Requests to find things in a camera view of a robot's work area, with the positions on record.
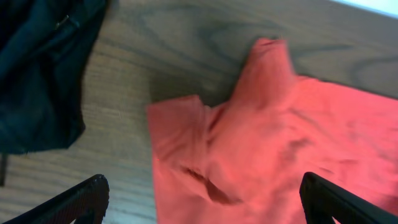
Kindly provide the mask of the orange red t-shirt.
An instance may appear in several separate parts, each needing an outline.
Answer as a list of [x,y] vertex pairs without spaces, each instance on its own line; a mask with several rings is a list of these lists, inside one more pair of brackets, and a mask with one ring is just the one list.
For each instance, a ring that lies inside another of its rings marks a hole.
[[231,98],[148,106],[159,223],[304,223],[314,172],[397,213],[397,101],[297,75],[260,39]]

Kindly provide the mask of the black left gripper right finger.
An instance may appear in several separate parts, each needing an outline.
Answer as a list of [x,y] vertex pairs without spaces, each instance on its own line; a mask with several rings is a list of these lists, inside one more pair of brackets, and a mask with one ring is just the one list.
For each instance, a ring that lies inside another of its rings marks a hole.
[[397,217],[334,183],[306,172],[300,198],[308,224],[396,224]]

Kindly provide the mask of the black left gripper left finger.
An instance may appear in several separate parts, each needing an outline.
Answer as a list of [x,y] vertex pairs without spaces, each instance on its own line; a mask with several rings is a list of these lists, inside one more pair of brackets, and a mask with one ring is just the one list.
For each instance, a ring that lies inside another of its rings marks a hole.
[[96,174],[4,224],[101,224],[108,204],[108,181]]

